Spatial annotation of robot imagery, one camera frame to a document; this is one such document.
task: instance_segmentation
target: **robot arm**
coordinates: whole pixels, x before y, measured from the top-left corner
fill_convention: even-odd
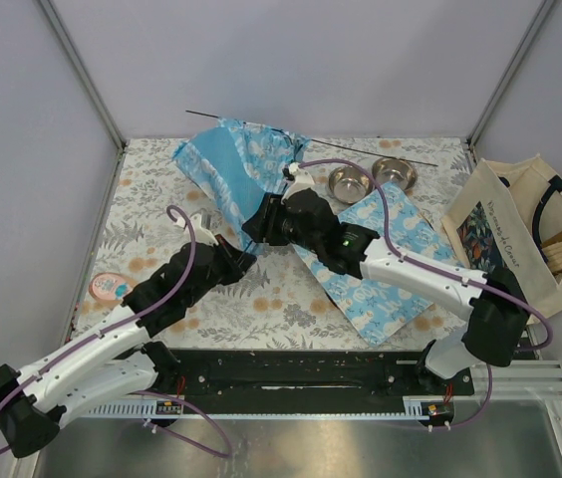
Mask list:
[[[524,301],[510,271],[497,268],[487,275],[449,266],[397,246],[399,257],[376,231],[339,222],[328,201],[312,188],[310,174],[297,163],[290,165],[286,176],[294,182],[285,194],[266,194],[257,213],[243,225],[254,242],[299,245],[316,254],[336,274],[400,287],[466,320],[466,332],[427,345],[420,360],[421,374],[431,373],[445,380],[479,361],[496,366],[511,363],[528,314],[486,291],[494,288]],[[459,276],[460,281],[432,269],[444,271],[450,277]]]
[[[179,280],[190,255],[184,245],[167,264],[138,284],[87,333],[33,363],[15,370],[0,366],[0,402],[18,385],[35,377],[0,412],[0,429],[15,457],[21,458],[46,446],[70,421],[95,406],[128,393],[148,388],[168,390],[177,379],[174,357],[163,343],[150,340],[185,317],[209,290],[237,282],[254,264],[255,257],[212,236],[197,223],[196,253],[192,269],[181,288],[167,302],[136,321],[132,316],[152,306]],[[39,374],[46,363],[80,349]],[[140,350],[128,358],[115,357]]]

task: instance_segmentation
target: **wooden block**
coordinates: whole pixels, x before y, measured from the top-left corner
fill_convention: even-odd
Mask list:
[[[542,244],[540,244],[540,247],[542,249],[544,249],[545,247],[549,247],[552,244],[555,244],[557,242],[562,242],[562,231],[560,231],[558,234],[556,234],[555,236],[553,236],[550,239],[547,239],[546,241],[544,241]]]

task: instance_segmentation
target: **thin black stick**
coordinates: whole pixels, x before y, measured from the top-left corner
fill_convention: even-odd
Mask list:
[[[210,115],[208,113],[194,112],[192,110],[186,110],[185,112],[191,113],[193,115],[198,115],[200,117],[215,118],[216,120],[219,118],[217,115]],[[272,130],[278,131],[278,132],[285,132],[282,129],[277,129],[276,127],[273,127]],[[416,161],[414,159],[406,159],[404,157],[389,156],[389,155],[379,154],[377,152],[371,152],[371,151],[363,151],[362,149],[354,149],[353,147],[341,146],[339,144],[332,144],[330,142],[325,142],[325,141],[322,141],[320,139],[311,138],[311,140],[312,140],[312,142],[318,142],[319,144],[325,144],[326,146],[337,147],[338,149],[344,149],[346,151],[358,152],[360,154],[367,154],[369,156],[385,157],[385,158],[388,158],[388,159],[400,159],[402,161],[413,162],[415,164],[422,164],[422,165],[425,165],[425,166],[438,167],[437,164],[432,164],[430,162]]]

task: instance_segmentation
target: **metal bowl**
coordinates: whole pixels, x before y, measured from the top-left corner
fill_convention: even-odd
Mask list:
[[[328,178],[330,194],[345,204],[359,202],[372,192],[372,181],[352,166],[337,167]]]
[[[410,191],[419,177],[411,164],[391,157],[378,159],[372,165],[372,176],[379,184],[393,182],[404,192]]]

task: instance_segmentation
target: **black bag handle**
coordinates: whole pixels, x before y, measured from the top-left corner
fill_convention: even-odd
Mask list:
[[[533,242],[535,242],[538,251],[540,251],[540,255],[544,262],[547,261],[547,257],[542,252],[542,239],[540,239],[540,219],[542,219],[542,213],[544,212],[544,208],[553,196],[554,192],[562,192],[562,178],[559,175],[553,176],[549,180],[549,187],[544,194],[540,198],[538,205],[536,206],[536,210],[533,213],[533,219],[531,220],[531,236],[533,237]]]

